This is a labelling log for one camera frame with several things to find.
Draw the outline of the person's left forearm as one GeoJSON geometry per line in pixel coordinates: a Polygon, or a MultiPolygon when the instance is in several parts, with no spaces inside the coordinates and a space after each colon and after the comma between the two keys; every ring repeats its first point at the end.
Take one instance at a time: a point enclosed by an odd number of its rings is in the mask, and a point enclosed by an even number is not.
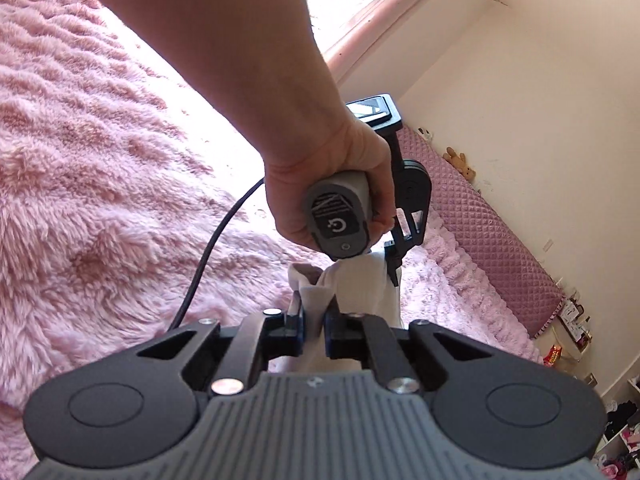
{"type": "Polygon", "coordinates": [[[100,0],[269,165],[324,164],[350,122],[306,0],[100,0]]]}

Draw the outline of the person's left hand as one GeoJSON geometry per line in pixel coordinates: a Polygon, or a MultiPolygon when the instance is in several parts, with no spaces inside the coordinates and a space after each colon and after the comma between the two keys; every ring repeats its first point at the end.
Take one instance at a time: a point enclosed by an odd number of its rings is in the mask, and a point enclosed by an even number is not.
{"type": "Polygon", "coordinates": [[[255,141],[265,165],[268,206],[278,232],[308,248],[317,244],[303,210],[316,182],[343,171],[366,175],[374,210],[369,222],[373,243],[390,231],[396,214],[390,149],[363,122],[346,116],[336,128],[307,122],[293,130],[274,130],[255,141]]]}

